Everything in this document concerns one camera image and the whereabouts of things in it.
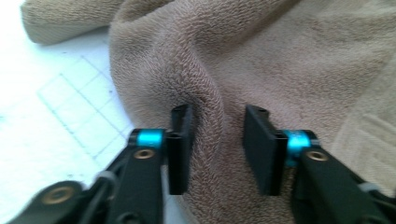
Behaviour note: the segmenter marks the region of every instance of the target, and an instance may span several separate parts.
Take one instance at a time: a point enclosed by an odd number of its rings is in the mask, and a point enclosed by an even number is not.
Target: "brown towel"
[[[38,44],[55,44],[108,26],[124,0],[26,0],[22,23]]]
[[[396,2],[184,0],[110,30],[112,76],[136,127],[195,109],[190,223],[292,223],[290,180],[262,197],[242,149],[246,104],[278,129],[310,129],[387,194],[396,187]]]

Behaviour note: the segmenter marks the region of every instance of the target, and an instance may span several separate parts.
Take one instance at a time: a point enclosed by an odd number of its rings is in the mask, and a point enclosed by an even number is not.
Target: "beige fabric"
[[[55,44],[108,26],[123,0],[26,0],[22,23],[29,38]]]
[[[395,1],[184,0],[140,18],[134,3],[111,26],[112,76],[136,127],[167,128],[172,107],[194,106],[179,198],[189,223],[293,221],[290,181],[282,197],[258,194],[241,146],[246,104],[396,188]]]

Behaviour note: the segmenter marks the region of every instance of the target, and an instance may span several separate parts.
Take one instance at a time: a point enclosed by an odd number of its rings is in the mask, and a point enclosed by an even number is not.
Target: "metal bolt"
[[[327,161],[329,157],[318,151],[308,151],[306,156],[314,161]]]
[[[43,204],[63,203],[70,199],[74,194],[74,189],[70,187],[59,187],[46,193],[41,202]]]
[[[136,153],[134,154],[134,157],[139,160],[145,160],[145,159],[153,157],[154,155],[155,155],[155,152],[153,150],[142,149],[142,150],[136,151]]]

